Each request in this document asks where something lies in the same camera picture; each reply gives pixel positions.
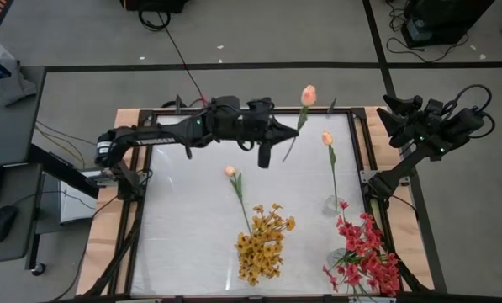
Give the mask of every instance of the red flower bunch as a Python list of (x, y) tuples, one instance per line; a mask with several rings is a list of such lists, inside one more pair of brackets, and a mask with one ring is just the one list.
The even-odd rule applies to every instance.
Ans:
[[(361, 214), (360, 217), (364, 223), (361, 226), (354, 226), (346, 221), (344, 216), (344, 209), (347, 207), (347, 203), (341, 205), (342, 215), (338, 217), (336, 223), (339, 234), (346, 238), (346, 253), (336, 260), (331, 268), (324, 266), (322, 270), (327, 274), (335, 292), (338, 292), (337, 286), (342, 283), (352, 286), (354, 291), (356, 286), (364, 291), (360, 283), (365, 276), (372, 290), (380, 289), (388, 296), (395, 296), (400, 288), (396, 256), (394, 253), (378, 256), (377, 251), (382, 244), (383, 233), (374, 228), (373, 216)], [(340, 283), (338, 278), (331, 273), (333, 268), (336, 268), (337, 273), (343, 276)]]

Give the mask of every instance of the wheel caster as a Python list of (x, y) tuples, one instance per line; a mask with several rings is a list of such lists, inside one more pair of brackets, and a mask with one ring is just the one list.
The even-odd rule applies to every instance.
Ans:
[(44, 273), (46, 268), (47, 268), (47, 266), (45, 264), (36, 263), (35, 268), (32, 269), (32, 275), (34, 277), (37, 277), (37, 276), (41, 275), (42, 273)]

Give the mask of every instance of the cable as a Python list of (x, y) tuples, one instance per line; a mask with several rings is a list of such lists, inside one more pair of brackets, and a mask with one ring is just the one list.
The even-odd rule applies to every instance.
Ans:
[(492, 118), (491, 115), (485, 113), (485, 112), (482, 112), (480, 113), (483, 117), (486, 117), (488, 118), (488, 120), (492, 123), (492, 126), (490, 126), (489, 130), (487, 132), (485, 132), (484, 134), (482, 135), (478, 135), (478, 136), (469, 136), (469, 138), (471, 139), (480, 139), (480, 138), (484, 138), (485, 136), (491, 134), (492, 132), (494, 132), (495, 130), (495, 120), (494, 118)]
[[(385, 45), (385, 47), (387, 48), (387, 51), (390, 51), (393, 54), (411, 54), (411, 55), (416, 56), (417, 58), (421, 59), (424, 63), (434, 63), (434, 62), (438, 62), (438, 61), (442, 60), (443, 58), (445, 58), (448, 55), (448, 53), (452, 49), (454, 49), (455, 47), (462, 46), (462, 45), (466, 44), (469, 41), (469, 35), (468, 35), (468, 33), (466, 33), (465, 36), (467, 37), (465, 41), (457, 43), (455, 45), (449, 46), (449, 48), (447, 48), (447, 50), (445, 51), (445, 53), (443, 53), (443, 56), (440, 56), (440, 57), (438, 57), (436, 59), (433, 59), (433, 60), (426, 60), (425, 58), (423, 58), (422, 56), (420, 56), (419, 54), (417, 54), (416, 52), (414, 52), (414, 51), (424, 51), (423, 49), (412, 49), (412, 48), (409, 48), (406, 44), (404, 44), (402, 41), (400, 41), (399, 39), (397, 39), (395, 37), (389, 38), (387, 40), (387, 44)], [(392, 40), (397, 41), (399, 44), (401, 44), (403, 47), (405, 47), (408, 50), (391, 50), (391, 48), (389, 47), (389, 43)]]
[(17, 201), (13, 202), (13, 206), (17, 205), (19, 202), (21, 201), (24, 201), (30, 197), (33, 197), (37, 194), (56, 194), (56, 193), (61, 193), (61, 194), (64, 194), (65, 196), (67, 197), (70, 197), (70, 198), (73, 198), (75, 200), (78, 200), (82, 205), (86, 206), (87, 208), (89, 208), (90, 210), (95, 210), (95, 208), (93, 208), (92, 206), (90, 205), (87, 205), (86, 203), (84, 203), (81, 199), (75, 197), (75, 196), (72, 196), (70, 194), (68, 194), (66, 191), (64, 190), (48, 190), (48, 191), (42, 191), (42, 192), (38, 192), (38, 193), (35, 193), (35, 194), (29, 194), (29, 195), (26, 195), (24, 196), (23, 198), (21, 199), (18, 199)]
[(66, 136), (66, 137), (68, 137), (68, 138), (72, 138), (72, 139), (75, 139), (75, 140), (79, 140), (79, 141), (82, 141), (82, 142), (84, 142), (84, 143), (90, 144), (90, 145), (92, 145), (92, 146), (97, 146), (97, 144), (95, 144), (95, 143), (93, 143), (93, 142), (91, 142), (91, 141), (88, 141), (88, 140), (85, 140), (85, 139), (81, 139), (81, 138), (78, 138), (78, 137), (75, 137), (75, 136), (70, 136), (70, 135), (65, 134), (65, 133), (63, 133), (63, 132), (61, 132), (61, 131), (55, 130), (55, 129), (53, 129), (53, 128), (51, 128), (51, 127), (47, 126), (46, 124), (42, 123), (41, 121), (36, 120), (36, 121), (35, 121), (35, 123), (39, 123), (39, 124), (43, 125), (46, 129), (48, 129), (48, 130), (52, 130), (52, 131), (54, 131), (55, 133), (60, 134), (60, 135), (62, 135), (62, 136)]
[[(397, 32), (402, 29), (402, 26), (404, 26), (404, 24), (406, 23), (406, 19), (402, 16), (402, 14), (404, 13), (405, 8), (407, 8), (410, 1), (406, 1), (404, 8), (394, 8), (393, 4), (391, 4), (389, 1), (387, 1), (386, 3), (391, 7), (391, 11), (388, 12), (388, 16), (391, 17), (388, 26), (393, 32)], [(401, 21), (401, 24), (394, 25), (394, 22), (397, 19)]]
[(484, 103), (483, 107), (481, 107), (480, 109), (477, 109), (477, 113), (480, 114), (492, 102), (492, 97), (493, 97), (492, 91), (487, 86), (485, 86), (483, 84), (472, 84), (472, 85), (469, 85), (468, 87), (465, 87), (463, 90), (460, 91), (460, 93), (458, 93), (458, 95), (454, 98), (454, 100), (452, 102), (457, 104), (458, 101), (460, 100), (460, 98), (462, 97), (462, 95), (471, 88), (482, 88), (488, 94), (488, 99), (486, 99), (486, 102)]
[(205, 107), (205, 106), (209, 103), (209, 102), (207, 102), (207, 101), (206, 101), (206, 104), (204, 104), (203, 100), (202, 100), (201, 98), (198, 98), (198, 99), (196, 99), (196, 100), (192, 101), (192, 102), (191, 102), (191, 104), (189, 104), (189, 106), (188, 106), (188, 107), (189, 107), (189, 108), (192, 108), (192, 106), (193, 106), (193, 105), (195, 105), (196, 103), (198, 103), (198, 102), (200, 102), (200, 101), (202, 101), (202, 105), (203, 105), (203, 107)]
[(408, 201), (402, 199), (402, 198), (399, 198), (397, 196), (395, 196), (394, 194), (391, 196), (393, 198), (395, 198), (396, 200), (404, 203), (405, 205), (408, 205), (409, 207), (411, 207), (411, 209), (415, 212), (415, 217), (417, 218), (417, 220), (419, 220), (419, 214), (417, 213), (417, 209)]
[[(97, 210), (96, 212), (93, 213), (93, 215), (92, 215), (92, 223), (93, 223), (93, 220), (95, 219), (95, 216), (101, 210), (103, 210), (105, 207), (109, 206), (113, 201), (115, 201), (116, 198), (118, 198), (118, 195), (114, 196), (109, 202), (107, 202), (107, 204), (103, 205), (101, 208), (99, 208), (99, 210)], [(76, 283), (76, 281), (77, 281), (77, 279), (79, 277), (79, 272), (81, 271), (81, 266), (82, 266), (82, 262), (84, 261), (84, 256), (86, 255), (87, 247), (88, 247), (88, 241), (86, 242), (86, 244), (84, 245), (84, 249), (82, 250), (81, 259), (79, 260), (79, 263), (77, 265), (77, 271), (75, 272), (75, 276), (73, 277), (73, 281), (69, 284), (69, 286), (66, 288), (66, 290), (64, 290), (64, 292), (62, 292), (61, 294), (59, 294), (56, 298), (50, 300), (50, 302), (58, 301), (61, 297), (63, 297), (64, 295), (66, 295), (71, 290), (71, 288), (73, 287), (73, 285), (75, 285), (75, 283)]]
[[(145, 169), (142, 169), (140, 171), (137, 171), (137, 173), (140, 173), (140, 172), (144, 172)], [(146, 177), (146, 179), (144, 179), (142, 182), (140, 182), (140, 186), (142, 186), (145, 182), (147, 182), (151, 177), (153, 177), (153, 171), (151, 169), (147, 169), (148, 171), (148, 176)], [(97, 210), (95, 213), (93, 213), (92, 215), (92, 223), (93, 223), (93, 220), (95, 219), (95, 216), (101, 211), (103, 210), (105, 207), (107, 207), (108, 205), (110, 205), (113, 201), (116, 200), (116, 198), (118, 198), (118, 195), (114, 196), (109, 202), (107, 202), (107, 204), (103, 205), (101, 208), (99, 208), (99, 210)], [(87, 247), (88, 247), (88, 242), (84, 245), (84, 249), (82, 250), (82, 256), (81, 256), (81, 259), (79, 260), (79, 263), (77, 265), (77, 271), (75, 272), (75, 277), (73, 277), (73, 281), (70, 283), (70, 285), (66, 288), (66, 290), (64, 290), (64, 292), (62, 292), (61, 294), (59, 294), (56, 298), (54, 298), (53, 300), (50, 300), (50, 302), (54, 302), (54, 301), (58, 301), (61, 297), (63, 297), (64, 295), (66, 295), (70, 290), (71, 288), (73, 287), (73, 285), (75, 285), (78, 277), (79, 277), (79, 272), (81, 270), (81, 266), (82, 266), (82, 262), (84, 261), (84, 256), (86, 254), (86, 250), (87, 250)]]
[(484, 112), (484, 110), (492, 102), (492, 98), (493, 98), (492, 91), (487, 86), (485, 86), (483, 84), (472, 84), (472, 85), (465, 87), (463, 90), (460, 91), (460, 93), (458, 93), (458, 95), (454, 98), (454, 100), (448, 102), (445, 105), (445, 107), (443, 108), (442, 114), (447, 114), (445, 119), (448, 119), (451, 116), (452, 111), (458, 106), (458, 101), (460, 101), (460, 98), (465, 94), (465, 92), (467, 92), (469, 89), (472, 89), (472, 88), (482, 88), (488, 94), (488, 98), (484, 102), (483, 106), (480, 109), (475, 109), (475, 114), (479, 114), (483, 117), (488, 118), (488, 120), (491, 122), (492, 125), (490, 126), (490, 129), (482, 135), (469, 136), (469, 138), (471, 138), (471, 139), (480, 139), (480, 138), (484, 138), (485, 136), (491, 134), (495, 130), (494, 118), (490, 114)]
[[(159, 19), (161, 20), (161, 22), (163, 24), (165, 24), (165, 21), (163, 21), (163, 18), (161, 17), (161, 13), (160, 12), (157, 12), (157, 15), (159, 16)], [(170, 31), (168, 30), (168, 27), (165, 28), (165, 31), (166, 33), (168, 34), (168, 38), (170, 38), (170, 41), (172, 42), (172, 44), (174, 45), (174, 48), (176, 49), (176, 52), (177, 54), (180, 56), (180, 59), (182, 60), (182, 63), (183, 63), (183, 67), (185, 68), (185, 72), (187, 72), (187, 74), (189, 75), (189, 77), (191, 78), (191, 81), (193, 81), (193, 84), (194, 84), (194, 87), (198, 90), (198, 93), (200, 94), (200, 98), (202, 99), (202, 104), (203, 106), (205, 107), (206, 106), (206, 103), (208, 101), (206, 101), (206, 98), (204, 97), (204, 95), (202, 94), (202, 90), (200, 90), (200, 87), (198, 86), (197, 82), (194, 80), (194, 77), (193, 75), (191, 74), (191, 71), (189, 71), (189, 68), (187, 67), (187, 63), (185, 62), (185, 59), (183, 59), (183, 56), (182, 56), (182, 53), (180, 52), (179, 48), (177, 47), (176, 45), (176, 42), (174, 41), (174, 39), (172, 38), (172, 35), (170, 35)]]
[[(47, 134), (45, 133), (44, 131), (40, 130), (40, 128), (35, 125), (34, 128), (45, 138), (47, 139), (48, 141), (51, 141), (52, 143), (54, 143), (55, 145), (57, 145), (59, 148), (63, 149), (64, 151), (68, 152), (70, 155), (72, 155), (74, 158), (76, 158), (79, 162), (82, 163), (82, 169), (85, 169), (85, 166), (86, 166), (86, 163), (84, 161), (84, 156), (82, 155), (82, 153), (71, 143), (69, 142), (68, 140), (66, 139), (62, 139), (60, 138), (59, 136), (55, 136), (55, 135), (51, 135), (51, 134)], [(53, 137), (53, 138), (56, 138), (56, 139), (59, 139), (59, 140), (62, 140), (64, 142), (66, 142), (67, 144), (69, 144), (73, 149), (75, 149), (75, 151), (78, 152), (79, 154), (79, 157), (77, 155), (75, 155), (73, 152), (71, 152), (69, 149), (67, 149), (65, 146), (63, 146), (62, 144), (52, 140), (50, 137)]]

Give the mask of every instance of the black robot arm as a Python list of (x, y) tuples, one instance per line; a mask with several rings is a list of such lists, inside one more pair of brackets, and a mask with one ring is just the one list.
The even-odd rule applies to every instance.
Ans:
[(247, 103), (248, 112), (240, 111), (240, 100), (228, 96), (213, 99), (200, 113), (174, 125), (119, 127), (98, 138), (95, 163), (112, 167), (119, 163), (127, 150), (136, 146), (181, 144), (189, 159), (192, 147), (206, 147), (211, 141), (236, 141), (244, 151), (260, 145), (258, 166), (267, 168), (272, 147), (299, 133), (280, 124), (271, 116), (274, 104), (270, 98)]
[[(452, 111), (458, 106), (458, 100), (471, 88), (484, 89), (488, 94), (486, 103), (481, 108), (475, 106), (462, 109), (452, 115)], [(377, 173), (368, 180), (373, 194), (385, 201), (399, 186), (399, 180), (407, 176), (424, 158), (440, 161), (448, 152), (464, 146), (471, 139), (489, 135), (495, 128), (494, 119), (484, 112), (492, 99), (492, 93), (481, 84), (464, 88), (454, 100), (446, 104), (430, 99), (424, 109), (421, 109), (423, 102), (420, 96), (409, 100), (389, 96), (383, 96), (383, 99), (392, 111), (389, 113), (378, 109), (379, 118), (391, 137), (389, 145), (400, 148), (412, 142), (411, 144), (417, 147), (396, 167)], [(491, 122), (490, 130), (480, 136), (474, 136), (473, 132), (484, 126), (484, 118)]]

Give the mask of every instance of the wooden table frame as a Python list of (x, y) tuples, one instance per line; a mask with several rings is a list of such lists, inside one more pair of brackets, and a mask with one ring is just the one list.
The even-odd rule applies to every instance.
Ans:
[[(359, 118), (353, 120), (357, 134), (354, 146), (357, 146), (362, 155), (362, 169), (365, 171), (375, 168), (387, 170), (398, 164), (399, 151), (389, 146), (388, 136), (376, 113), (376, 107), (357, 108), (351, 111)], [(150, 114), (151, 110), (148, 109), (119, 109), (114, 127), (137, 125), (139, 121), (146, 121)], [(129, 150), (124, 160), (131, 169), (147, 169), (149, 157), (146, 151), (146, 147)], [(106, 205), (115, 195), (116, 188), (101, 189), (97, 209)], [(399, 187), (395, 195), (412, 203), (409, 187)], [(387, 211), (381, 210), (375, 200), (368, 207), (366, 206), (367, 212), (371, 211), (375, 214), (378, 224), (385, 225), (386, 229), (391, 231), (390, 236), (394, 241), (396, 253), (415, 277), (426, 287), (433, 288), (430, 268), (414, 211), (408, 205), (394, 201), (391, 201)], [(123, 241), (125, 233), (129, 232), (136, 215), (136, 203), (124, 205), (119, 200), (115, 200), (97, 215), (92, 223), (82, 263), (77, 286), (78, 295), (89, 290), (101, 276), (114, 256), (115, 248)], [(129, 259), (128, 251), (119, 266), (117, 283), (108, 285), (104, 294), (128, 294), (130, 292), (133, 262), (133, 258)]]

